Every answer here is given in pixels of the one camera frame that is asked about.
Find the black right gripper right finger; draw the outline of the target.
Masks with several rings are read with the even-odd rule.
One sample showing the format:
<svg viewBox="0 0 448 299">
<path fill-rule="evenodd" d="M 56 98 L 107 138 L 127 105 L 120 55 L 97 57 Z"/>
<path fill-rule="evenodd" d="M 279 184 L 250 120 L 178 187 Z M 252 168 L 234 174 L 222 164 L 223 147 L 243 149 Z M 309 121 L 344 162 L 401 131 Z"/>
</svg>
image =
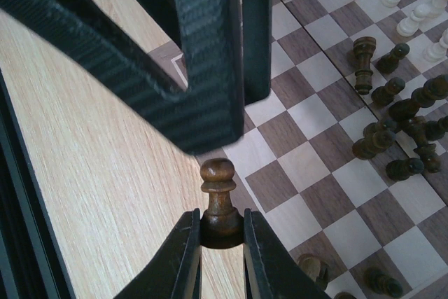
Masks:
<svg viewBox="0 0 448 299">
<path fill-rule="evenodd" d="M 247 298 L 328 297 L 298 267 L 259 211 L 244 211 L 243 257 Z"/>
</svg>

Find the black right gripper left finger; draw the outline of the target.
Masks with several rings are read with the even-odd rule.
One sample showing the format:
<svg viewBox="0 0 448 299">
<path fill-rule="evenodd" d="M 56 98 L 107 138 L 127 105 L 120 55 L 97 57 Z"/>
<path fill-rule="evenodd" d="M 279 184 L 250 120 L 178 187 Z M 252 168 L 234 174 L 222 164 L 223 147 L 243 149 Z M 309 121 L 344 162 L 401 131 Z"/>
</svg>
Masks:
<svg viewBox="0 0 448 299">
<path fill-rule="evenodd" d="M 116 298 L 200 298 L 200 211 L 182 214 L 150 263 Z"/>
</svg>

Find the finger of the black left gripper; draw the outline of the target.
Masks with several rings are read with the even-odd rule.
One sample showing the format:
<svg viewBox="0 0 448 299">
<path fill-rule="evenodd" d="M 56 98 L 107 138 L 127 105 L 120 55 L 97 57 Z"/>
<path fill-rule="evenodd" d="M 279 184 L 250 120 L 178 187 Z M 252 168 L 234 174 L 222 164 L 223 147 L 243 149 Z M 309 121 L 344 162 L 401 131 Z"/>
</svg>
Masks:
<svg viewBox="0 0 448 299">
<path fill-rule="evenodd" d="M 272 0 L 242 0 L 245 105 L 270 94 Z"/>
<path fill-rule="evenodd" d="M 1 0 L 1 9 L 78 63 L 184 153 L 236 142 L 244 129 L 239 0 L 174 0 L 182 90 L 93 0 Z"/>
</svg>

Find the dark brown pawn chess piece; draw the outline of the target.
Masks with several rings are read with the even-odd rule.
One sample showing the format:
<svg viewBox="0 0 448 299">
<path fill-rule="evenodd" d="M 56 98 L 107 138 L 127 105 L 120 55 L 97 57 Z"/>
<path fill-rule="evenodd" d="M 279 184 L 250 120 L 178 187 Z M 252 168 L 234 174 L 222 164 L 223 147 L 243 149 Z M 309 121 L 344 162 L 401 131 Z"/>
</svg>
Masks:
<svg viewBox="0 0 448 299">
<path fill-rule="evenodd" d="M 236 188 L 234 170 L 226 158 L 206 160 L 200 167 L 201 191 L 209 195 L 200 222 L 201 244 L 210 249 L 230 249 L 243 242 L 244 218 L 230 197 Z"/>
</svg>

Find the dark brown knight chess piece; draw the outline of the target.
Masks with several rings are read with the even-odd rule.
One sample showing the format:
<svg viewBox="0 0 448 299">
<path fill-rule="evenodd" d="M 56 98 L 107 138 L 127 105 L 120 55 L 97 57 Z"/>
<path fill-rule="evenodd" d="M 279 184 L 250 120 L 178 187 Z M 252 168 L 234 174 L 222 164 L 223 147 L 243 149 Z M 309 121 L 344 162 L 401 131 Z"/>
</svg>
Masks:
<svg viewBox="0 0 448 299">
<path fill-rule="evenodd" d="M 327 289 L 330 269 L 324 260 L 306 253 L 298 258 L 297 265 L 321 290 Z"/>
</svg>

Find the dark brown king chess piece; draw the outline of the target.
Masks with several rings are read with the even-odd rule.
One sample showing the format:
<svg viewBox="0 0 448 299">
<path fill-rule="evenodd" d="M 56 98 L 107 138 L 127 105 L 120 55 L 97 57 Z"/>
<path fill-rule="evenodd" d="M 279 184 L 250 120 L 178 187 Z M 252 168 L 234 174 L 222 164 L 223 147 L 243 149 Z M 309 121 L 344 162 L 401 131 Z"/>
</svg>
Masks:
<svg viewBox="0 0 448 299">
<path fill-rule="evenodd" d="M 376 39 L 371 36 L 360 37 L 353 43 L 353 53 L 358 62 L 355 89 L 359 95 L 367 95 L 372 89 L 373 71 L 370 62 L 376 46 Z"/>
</svg>

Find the wooden chessboard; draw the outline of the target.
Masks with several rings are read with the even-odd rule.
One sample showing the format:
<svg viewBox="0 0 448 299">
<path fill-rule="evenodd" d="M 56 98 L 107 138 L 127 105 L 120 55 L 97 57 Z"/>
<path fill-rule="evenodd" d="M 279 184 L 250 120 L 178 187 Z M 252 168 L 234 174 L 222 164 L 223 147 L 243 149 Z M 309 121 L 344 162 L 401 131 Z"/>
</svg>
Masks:
<svg viewBox="0 0 448 299">
<path fill-rule="evenodd" d="M 402 284 L 405 298 L 447 297 L 447 139 L 435 142 L 438 173 L 404 181 L 385 172 L 415 154 L 404 132 L 371 160 L 352 153 L 386 112 L 354 89 L 354 41 L 374 37 L 375 60 L 409 45 L 394 73 L 406 82 L 398 99 L 407 99 L 447 72 L 446 59 L 423 57 L 447 28 L 446 13 L 413 36 L 396 31 L 429 1 L 388 8 L 381 0 L 273 0 L 271 94 L 246 109 L 242 139 L 213 152 L 234 164 L 236 207 L 260 211 L 293 258 L 309 253 L 329 265 L 330 296 L 375 298 L 364 274 L 378 267 Z"/>
</svg>

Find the black aluminium frame rail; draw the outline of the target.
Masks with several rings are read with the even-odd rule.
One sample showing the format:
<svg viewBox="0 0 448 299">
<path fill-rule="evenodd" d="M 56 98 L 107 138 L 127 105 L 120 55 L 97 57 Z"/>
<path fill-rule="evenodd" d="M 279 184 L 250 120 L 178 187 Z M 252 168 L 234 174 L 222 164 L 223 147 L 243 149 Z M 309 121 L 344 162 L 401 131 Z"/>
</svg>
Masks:
<svg viewBox="0 0 448 299">
<path fill-rule="evenodd" d="M 27 147 L 1 83 L 1 297 L 74 298 Z"/>
</svg>

